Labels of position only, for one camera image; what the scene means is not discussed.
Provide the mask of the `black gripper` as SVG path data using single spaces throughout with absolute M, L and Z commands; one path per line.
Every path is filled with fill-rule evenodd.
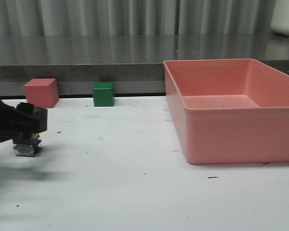
M 0 143 L 16 139 L 17 132 L 21 132 L 22 139 L 30 139 L 47 128 L 47 109 L 31 103 L 19 103 L 14 108 L 0 99 Z

